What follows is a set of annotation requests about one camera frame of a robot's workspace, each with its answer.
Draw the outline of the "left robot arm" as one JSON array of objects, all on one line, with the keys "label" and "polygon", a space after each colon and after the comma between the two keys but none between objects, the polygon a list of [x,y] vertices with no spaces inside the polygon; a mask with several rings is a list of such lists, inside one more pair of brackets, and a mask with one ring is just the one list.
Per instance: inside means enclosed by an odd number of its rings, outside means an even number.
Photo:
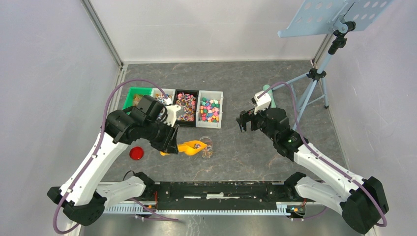
[{"label": "left robot arm", "polygon": [[130,198],[149,200],[154,186],[141,174],[99,187],[114,161],[136,140],[148,140],[157,151],[177,154],[177,113],[180,105],[164,105],[145,95],[127,111],[115,110],[105,118],[102,132],[71,178],[62,186],[51,187],[47,196],[70,220],[88,226],[109,207]]}]

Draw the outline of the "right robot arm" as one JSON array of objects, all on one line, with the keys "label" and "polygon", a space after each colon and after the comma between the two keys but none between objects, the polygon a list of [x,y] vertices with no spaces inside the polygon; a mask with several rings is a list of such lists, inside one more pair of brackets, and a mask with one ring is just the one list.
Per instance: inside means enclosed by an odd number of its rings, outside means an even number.
[{"label": "right robot arm", "polygon": [[303,173],[295,173],[285,181],[284,195],[291,201],[300,197],[320,203],[339,213],[344,221],[360,234],[373,227],[385,227],[389,211],[383,184],[375,177],[363,178],[350,172],[321,153],[312,143],[293,130],[285,110],[242,111],[236,119],[241,132],[260,130],[277,152],[318,176],[316,182]]}]

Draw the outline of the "orange plastic scoop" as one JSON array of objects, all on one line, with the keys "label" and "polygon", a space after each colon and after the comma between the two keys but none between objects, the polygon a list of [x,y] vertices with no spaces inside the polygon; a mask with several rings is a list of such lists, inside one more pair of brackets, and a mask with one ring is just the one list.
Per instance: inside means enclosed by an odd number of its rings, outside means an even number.
[{"label": "orange plastic scoop", "polygon": [[193,156],[207,147],[208,145],[206,143],[198,140],[192,140],[182,144],[177,144],[178,151],[183,152],[187,156]]}]

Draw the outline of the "clear plastic jar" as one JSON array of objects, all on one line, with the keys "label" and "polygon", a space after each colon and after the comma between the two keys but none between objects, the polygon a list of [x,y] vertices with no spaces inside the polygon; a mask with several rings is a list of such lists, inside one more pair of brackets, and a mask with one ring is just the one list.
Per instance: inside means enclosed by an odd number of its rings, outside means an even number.
[{"label": "clear plastic jar", "polygon": [[203,159],[210,159],[213,156],[213,140],[208,136],[203,136],[200,141],[207,146],[201,151]]}]

